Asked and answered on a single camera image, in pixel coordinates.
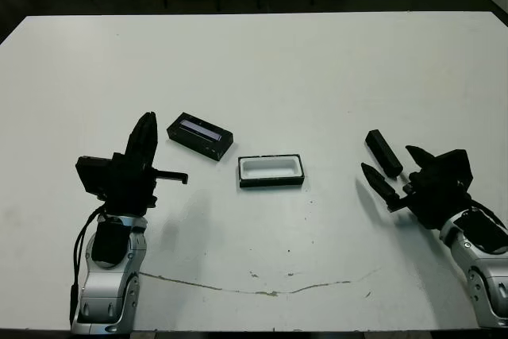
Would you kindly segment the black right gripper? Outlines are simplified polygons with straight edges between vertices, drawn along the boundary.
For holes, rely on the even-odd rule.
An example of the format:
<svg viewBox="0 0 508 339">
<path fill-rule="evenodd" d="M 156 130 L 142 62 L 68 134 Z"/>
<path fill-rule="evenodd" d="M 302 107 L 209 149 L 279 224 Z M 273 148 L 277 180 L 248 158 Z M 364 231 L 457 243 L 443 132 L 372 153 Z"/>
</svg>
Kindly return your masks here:
<svg viewBox="0 0 508 339">
<path fill-rule="evenodd" d="M 395 189 L 372 166 L 362 163 L 362 172 L 371 188 L 387 202 L 391 212 L 409 209 L 427 229 L 441 229 L 452 216 L 471 207 L 468 188 L 473 176 L 467 158 L 433 158 L 414 145 L 406 150 L 420 171 L 410 173 L 410 190 L 398 198 Z"/>
</svg>

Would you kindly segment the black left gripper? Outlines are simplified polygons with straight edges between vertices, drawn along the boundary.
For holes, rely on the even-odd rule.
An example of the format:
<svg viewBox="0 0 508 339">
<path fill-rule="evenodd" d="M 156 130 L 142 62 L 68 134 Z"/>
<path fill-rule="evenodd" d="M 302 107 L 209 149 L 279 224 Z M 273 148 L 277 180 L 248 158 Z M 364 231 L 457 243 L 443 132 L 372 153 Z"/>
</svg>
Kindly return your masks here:
<svg viewBox="0 0 508 339">
<path fill-rule="evenodd" d="M 154 208 L 157 179 L 187 184 L 187 173 L 161 171 L 152 166 L 157 145 L 156 114 L 146 112 L 130 133 L 125 154 L 115 152 L 108 165 L 104 189 L 107 213 L 146 213 L 148 208 Z"/>
</svg>

